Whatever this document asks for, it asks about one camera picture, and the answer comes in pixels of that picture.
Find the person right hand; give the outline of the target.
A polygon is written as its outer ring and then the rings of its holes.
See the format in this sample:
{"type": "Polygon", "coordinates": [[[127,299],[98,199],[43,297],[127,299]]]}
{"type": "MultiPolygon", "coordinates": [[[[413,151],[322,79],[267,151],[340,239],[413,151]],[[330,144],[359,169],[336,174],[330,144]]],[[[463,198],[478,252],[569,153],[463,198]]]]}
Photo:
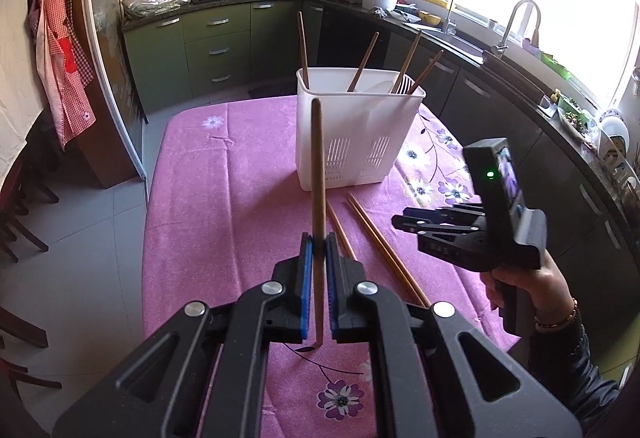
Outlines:
{"type": "Polygon", "coordinates": [[[529,294],[535,309],[536,328],[540,332],[562,330],[578,315],[577,302],[548,250],[544,252],[544,263],[537,270],[501,265],[481,272],[480,280],[485,285],[492,310],[506,306],[502,291],[505,285],[515,286],[529,294]]]}

